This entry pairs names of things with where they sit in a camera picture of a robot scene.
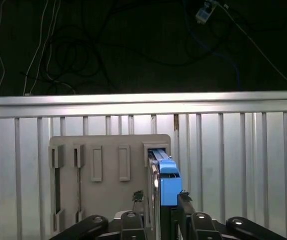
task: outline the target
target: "screw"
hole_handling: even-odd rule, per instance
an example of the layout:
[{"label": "screw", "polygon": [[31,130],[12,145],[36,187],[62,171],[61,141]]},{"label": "screw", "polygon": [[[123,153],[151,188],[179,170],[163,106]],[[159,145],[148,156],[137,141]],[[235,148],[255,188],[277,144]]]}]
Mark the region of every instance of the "screw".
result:
[{"label": "screw", "polygon": [[197,217],[200,218],[200,219],[204,219],[206,216],[204,214],[202,214],[202,213],[198,213]]},{"label": "screw", "polygon": [[127,216],[129,217],[129,218],[133,218],[134,216],[136,216],[133,212],[129,212],[128,214],[127,214]]},{"label": "screw", "polygon": [[100,222],[102,222],[102,221],[103,221],[103,219],[102,219],[101,217],[99,217],[99,216],[96,216],[96,217],[93,219],[93,222],[96,223],[96,224],[98,224],[98,223],[100,223]]},{"label": "screw", "polygon": [[237,224],[237,225],[242,225],[243,224],[243,222],[241,220],[239,220],[239,219],[233,219],[232,222],[234,224]]}]

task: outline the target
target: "white corrugated wall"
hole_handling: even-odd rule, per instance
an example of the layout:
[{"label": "white corrugated wall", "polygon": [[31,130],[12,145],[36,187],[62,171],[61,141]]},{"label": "white corrugated wall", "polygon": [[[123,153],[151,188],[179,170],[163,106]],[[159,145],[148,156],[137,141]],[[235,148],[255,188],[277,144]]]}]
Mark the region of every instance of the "white corrugated wall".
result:
[{"label": "white corrugated wall", "polygon": [[196,210],[287,236],[287,112],[0,118],[0,240],[50,235],[52,136],[168,134]]}]

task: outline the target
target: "blue cable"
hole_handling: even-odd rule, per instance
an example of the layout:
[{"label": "blue cable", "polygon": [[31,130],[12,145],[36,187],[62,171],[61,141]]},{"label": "blue cable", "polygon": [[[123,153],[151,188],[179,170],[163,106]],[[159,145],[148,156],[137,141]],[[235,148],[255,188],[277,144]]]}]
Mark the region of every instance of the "blue cable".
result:
[{"label": "blue cable", "polygon": [[182,0],[182,3],[183,3],[183,11],[184,11],[184,20],[185,20],[185,24],[187,25],[187,28],[188,28],[188,32],[191,34],[191,36],[193,37],[193,39],[203,48],[205,49],[206,51],[208,52],[211,52],[212,55],[214,56],[217,56],[219,58],[222,58],[228,62],[230,62],[234,69],[235,69],[235,72],[236,72],[236,76],[237,76],[237,86],[238,86],[238,89],[240,89],[240,72],[239,72],[239,69],[238,69],[238,66],[237,64],[228,56],[222,54],[222,53],[218,53],[218,52],[215,52],[215,51],[212,51],[212,49],[207,46],[206,44],[203,43],[203,41],[201,41],[197,36],[196,34],[192,31],[192,27],[189,26],[189,18],[188,18],[188,15],[187,15],[187,6],[186,6],[186,1],[185,0]]}]

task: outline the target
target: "dark background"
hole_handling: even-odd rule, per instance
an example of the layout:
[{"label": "dark background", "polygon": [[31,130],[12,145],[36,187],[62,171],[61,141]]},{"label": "dark background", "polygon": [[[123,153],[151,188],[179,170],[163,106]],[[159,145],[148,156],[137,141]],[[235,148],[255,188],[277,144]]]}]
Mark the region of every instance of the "dark background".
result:
[{"label": "dark background", "polygon": [[[0,54],[6,72],[1,96],[23,94],[23,74],[39,44],[45,2],[6,0],[4,4]],[[45,12],[42,44],[28,73],[26,93],[37,76],[54,2],[49,0]],[[231,15],[287,77],[287,0],[226,3]],[[203,2],[186,0],[186,4],[187,14],[194,16]],[[217,7],[205,25],[196,24],[192,17],[189,24],[200,40],[238,65],[239,83],[230,61],[205,51],[191,37],[180,0],[119,0],[115,4],[113,0],[62,0],[55,34],[50,38],[53,47],[48,71],[78,94],[287,90],[287,81],[222,9]],[[32,93],[73,94],[47,78],[44,63],[48,57],[49,44]]]}]

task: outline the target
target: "white cable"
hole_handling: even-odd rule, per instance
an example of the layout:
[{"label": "white cable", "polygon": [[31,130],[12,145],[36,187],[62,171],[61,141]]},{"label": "white cable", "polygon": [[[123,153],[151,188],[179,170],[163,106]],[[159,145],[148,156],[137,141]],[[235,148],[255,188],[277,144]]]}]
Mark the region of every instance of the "white cable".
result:
[{"label": "white cable", "polygon": [[38,45],[38,47],[37,47],[37,50],[36,50],[35,53],[34,53],[34,56],[33,56],[33,58],[32,58],[32,61],[31,61],[30,65],[29,65],[29,67],[28,67],[26,76],[25,76],[25,78],[24,78],[24,86],[23,86],[23,94],[22,94],[23,96],[24,96],[25,93],[26,93],[27,79],[28,79],[29,71],[30,71],[30,69],[31,69],[31,67],[32,67],[32,65],[33,65],[33,63],[34,63],[34,61],[35,61],[35,58],[36,58],[37,53],[38,53],[38,51],[39,51],[39,48],[40,48],[40,46],[41,46],[41,44],[42,44],[44,17],[45,17],[45,12],[46,12],[48,3],[49,3],[49,0],[46,0],[46,3],[45,3],[45,5],[44,5],[44,9],[43,9],[43,11],[42,11],[41,23],[40,23],[40,39],[39,39],[39,45]]},{"label": "white cable", "polygon": [[[55,16],[55,20],[54,20],[54,23],[53,23],[53,26],[52,26],[51,36],[54,35],[54,31],[55,31],[55,28],[56,28],[56,22],[57,22],[57,16],[58,16],[58,12],[59,12],[59,9],[60,9],[60,6],[61,6],[61,2],[62,2],[62,0],[59,0],[59,6],[58,6],[58,9],[57,9],[57,12],[56,12],[56,16]],[[46,65],[47,77],[48,77],[50,80],[54,80],[54,79],[53,79],[51,76],[49,76],[49,74],[48,74],[48,68],[49,68],[50,60],[51,60],[51,58],[52,58],[52,54],[53,54],[53,44],[50,42],[50,54],[49,54],[49,58],[48,58],[47,65]]]},{"label": "white cable", "polygon": [[[48,30],[47,38],[46,38],[46,40],[44,42],[44,45],[43,45],[43,48],[42,48],[41,57],[40,57],[40,60],[39,60],[39,65],[38,65],[38,70],[37,70],[37,77],[36,77],[36,79],[34,81],[34,84],[33,84],[32,88],[31,88],[30,92],[29,92],[30,94],[32,93],[32,91],[33,91],[33,89],[34,89],[34,87],[35,87],[35,85],[37,83],[37,79],[39,77],[40,65],[41,65],[42,57],[43,57],[43,54],[44,54],[44,51],[45,51],[45,48],[46,48],[46,44],[47,44],[47,42],[49,40],[49,37],[54,35],[54,31],[55,31],[55,28],[56,28],[58,13],[59,13],[59,10],[60,10],[60,7],[61,7],[62,0],[59,0],[58,8],[57,8],[56,13],[55,13],[56,2],[57,2],[57,0],[55,0],[54,5],[53,5],[50,28]],[[52,57],[52,43],[50,42],[50,54],[49,54],[49,59],[47,61],[47,65],[46,65],[46,74],[47,74],[47,76],[48,76],[48,78],[50,80],[54,81],[55,83],[60,83],[60,84],[62,84],[64,86],[70,88],[73,91],[73,93],[76,94],[76,91],[69,84],[67,84],[65,82],[60,82],[60,81],[54,80],[51,76],[49,76],[48,68],[49,68],[51,57]]]},{"label": "white cable", "polygon": [[[1,4],[0,4],[0,26],[2,24],[2,19],[3,19],[3,7],[4,7],[4,4],[5,4],[6,0],[2,0]],[[1,67],[2,67],[2,76],[1,76],[1,79],[0,79],[0,89],[2,87],[2,83],[3,83],[3,80],[5,78],[5,74],[6,74],[6,69],[5,69],[5,65],[4,65],[4,62],[3,62],[3,59],[2,59],[2,56],[0,55],[0,63],[1,63]]]},{"label": "white cable", "polygon": [[35,78],[34,83],[32,85],[32,88],[30,89],[30,92],[29,92],[30,94],[32,93],[33,89],[35,88],[35,85],[37,83],[37,79],[39,77],[40,65],[41,65],[41,62],[42,62],[42,59],[43,59],[43,55],[44,55],[44,51],[45,51],[45,48],[46,48],[46,44],[47,44],[48,39],[50,37],[50,32],[52,30],[52,24],[53,24],[53,22],[54,22],[54,24],[53,24],[54,26],[56,24],[56,20],[57,20],[57,16],[58,16],[58,12],[59,12],[61,1],[59,2],[57,10],[56,10],[56,3],[57,3],[57,0],[54,0],[50,27],[48,29],[48,34],[47,34],[47,37],[46,37],[46,39],[44,41],[44,44],[43,44],[43,47],[42,47],[42,51],[41,51],[41,55],[40,55],[40,59],[39,59],[39,64],[38,64],[38,68],[37,68],[37,75],[36,75],[36,78]]},{"label": "white cable", "polygon": [[[55,31],[55,28],[56,28],[56,23],[57,23],[57,18],[58,18],[58,12],[59,12],[59,9],[60,9],[60,6],[61,6],[61,3],[62,3],[62,0],[59,0],[59,6],[58,6],[58,9],[57,9],[57,12],[55,14],[55,18],[54,18],[54,23],[52,25],[52,31],[51,31],[51,36],[54,35],[54,31]],[[52,80],[52,81],[55,81],[51,76],[49,76],[48,74],[48,69],[49,69],[49,64],[50,64],[50,60],[52,58],[52,54],[53,54],[53,44],[50,42],[50,54],[49,54],[49,58],[48,58],[48,61],[47,61],[47,65],[46,65],[46,74],[47,74],[47,77]],[[56,83],[60,83],[68,88],[70,88],[72,91],[73,91],[73,94],[77,94],[76,91],[67,83],[65,82],[59,82],[59,81],[55,81]]]},{"label": "white cable", "polygon": [[283,75],[283,73],[269,60],[269,58],[263,53],[263,51],[259,48],[259,46],[255,43],[255,41],[245,32],[245,30],[242,29],[242,27],[236,23],[234,18],[229,14],[227,9],[222,6],[220,3],[217,3],[217,5],[225,11],[225,13],[228,15],[228,17],[233,21],[233,23],[247,36],[247,38],[253,43],[253,45],[258,49],[258,51],[261,53],[261,55],[270,63],[270,65],[287,81],[287,77]]}]

